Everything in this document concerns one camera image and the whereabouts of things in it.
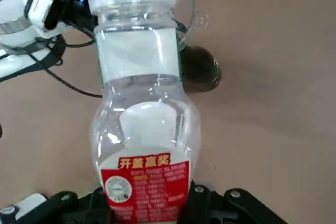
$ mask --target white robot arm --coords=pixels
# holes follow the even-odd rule
[[[88,0],[0,0],[0,10],[0,82],[57,65],[67,46],[61,34],[77,28],[92,37],[97,22]]]

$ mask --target brown table surface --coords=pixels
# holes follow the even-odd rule
[[[334,223],[335,0],[197,0],[210,24],[192,44],[223,70],[193,94],[203,120],[196,179],[242,187],[289,223]],[[68,42],[86,38],[68,33]],[[95,47],[69,49],[53,68],[100,92]],[[98,186],[89,125],[100,103],[44,72],[0,84],[0,207],[31,193],[85,194]]]

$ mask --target bolt head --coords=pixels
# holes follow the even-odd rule
[[[235,190],[231,191],[230,194],[231,194],[231,196],[234,197],[234,198],[239,198],[239,197],[240,197],[240,192],[235,191]]]
[[[68,199],[70,199],[70,195],[64,195],[62,198],[61,198],[61,200],[63,201],[63,200],[68,200]]]
[[[202,192],[204,192],[204,188],[202,186],[197,186],[197,187],[195,187],[195,192],[202,193]]]

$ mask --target red label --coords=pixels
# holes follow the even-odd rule
[[[118,221],[178,220],[188,196],[189,161],[170,162],[170,153],[120,157],[119,169],[101,170],[104,190]]]

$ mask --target plastic water bottle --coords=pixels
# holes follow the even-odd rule
[[[181,83],[175,0],[90,0],[102,104],[91,149],[122,223],[176,222],[200,148],[200,117]]]

